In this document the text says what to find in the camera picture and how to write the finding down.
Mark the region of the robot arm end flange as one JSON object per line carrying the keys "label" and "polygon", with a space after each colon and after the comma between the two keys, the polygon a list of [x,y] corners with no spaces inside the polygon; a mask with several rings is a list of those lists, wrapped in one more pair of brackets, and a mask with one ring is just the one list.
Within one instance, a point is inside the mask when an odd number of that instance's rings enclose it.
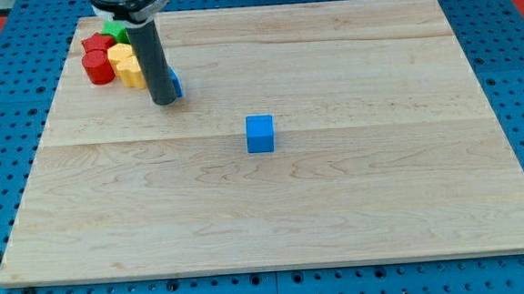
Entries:
{"label": "robot arm end flange", "polygon": [[170,0],[89,0],[93,10],[105,21],[127,21],[144,24],[155,18],[157,12]]}

